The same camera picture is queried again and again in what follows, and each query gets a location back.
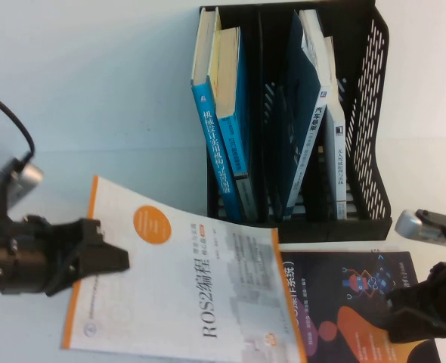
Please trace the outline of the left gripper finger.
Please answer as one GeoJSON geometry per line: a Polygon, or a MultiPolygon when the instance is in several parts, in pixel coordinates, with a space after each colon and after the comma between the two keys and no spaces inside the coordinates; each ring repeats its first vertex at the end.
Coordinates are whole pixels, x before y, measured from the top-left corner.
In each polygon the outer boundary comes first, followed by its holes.
{"type": "Polygon", "coordinates": [[[62,289],[65,290],[87,277],[124,272],[128,269],[129,254],[126,250],[109,244],[86,245],[69,255],[62,289]]]}
{"type": "Polygon", "coordinates": [[[79,226],[79,244],[103,244],[104,236],[100,230],[101,222],[97,219],[80,219],[77,222],[79,226]]]}

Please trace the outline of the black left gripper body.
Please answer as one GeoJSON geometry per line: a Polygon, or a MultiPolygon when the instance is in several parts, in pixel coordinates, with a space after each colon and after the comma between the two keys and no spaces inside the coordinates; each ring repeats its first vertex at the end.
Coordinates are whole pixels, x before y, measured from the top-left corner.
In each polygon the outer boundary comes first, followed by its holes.
{"type": "Polygon", "coordinates": [[[71,287],[81,278],[82,220],[52,225],[41,216],[25,216],[23,223],[33,233],[34,251],[41,255],[39,292],[53,296],[71,287]]]}

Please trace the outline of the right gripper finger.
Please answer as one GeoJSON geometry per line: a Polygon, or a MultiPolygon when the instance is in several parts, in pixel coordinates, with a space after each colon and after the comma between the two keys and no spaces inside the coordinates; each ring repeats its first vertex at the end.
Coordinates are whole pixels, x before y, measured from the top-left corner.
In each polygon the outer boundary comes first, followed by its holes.
{"type": "Polygon", "coordinates": [[[400,309],[390,314],[388,333],[393,343],[446,339],[446,323],[425,312],[400,309]]]}
{"type": "Polygon", "coordinates": [[[387,294],[387,304],[390,309],[401,309],[404,306],[413,309],[432,308],[432,294],[430,290],[433,280],[429,273],[426,280],[410,287],[395,288],[387,294]]]}

